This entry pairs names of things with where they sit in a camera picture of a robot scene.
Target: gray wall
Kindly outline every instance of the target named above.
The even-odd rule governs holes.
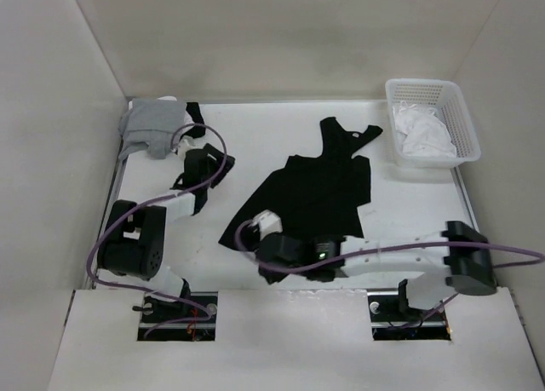
[[[0,389],[47,388],[125,108],[75,0],[0,0]]]
[[[381,98],[452,78],[497,0],[78,0],[127,95]]]
[[[483,149],[480,161],[462,167],[479,225],[494,242],[541,252],[545,252],[544,3],[501,0],[456,74]],[[499,273],[501,282],[514,289],[542,368],[544,274],[541,265]]]

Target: white laundry basket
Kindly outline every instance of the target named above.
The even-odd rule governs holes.
[[[443,80],[393,78],[386,82],[388,113],[393,133],[395,161],[404,167],[454,168],[480,158],[480,147],[468,107],[457,84]],[[401,101],[435,107],[456,146],[456,158],[413,157],[402,153],[403,136],[395,129],[393,106]]]

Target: white wall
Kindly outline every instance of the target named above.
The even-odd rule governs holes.
[[[0,0],[0,389],[46,389],[123,94],[75,0]]]
[[[456,74],[483,149],[480,161],[462,168],[479,225],[492,241],[541,252],[545,252],[544,3],[501,0]],[[545,266],[499,273],[501,282],[514,288],[542,369],[544,276]]]
[[[382,98],[450,79],[497,0],[78,0],[127,95]]]

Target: black cloth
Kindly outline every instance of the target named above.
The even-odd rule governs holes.
[[[382,133],[370,125],[364,133],[345,131],[335,117],[320,122],[322,154],[317,158],[291,156],[272,172],[234,216],[220,244],[236,250],[238,226],[263,210],[277,214],[283,232],[308,240],[321,235],[364,236],[358,207],[370,202],[369,159],[352,156]]]

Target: gray cloth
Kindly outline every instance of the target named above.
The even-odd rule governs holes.
[[[153,99],[134,99],[119,123],[123,149],[119,159],[147,150],[152,158],[164,159],[170,152],[172,135],[184,124],[186,103]]]

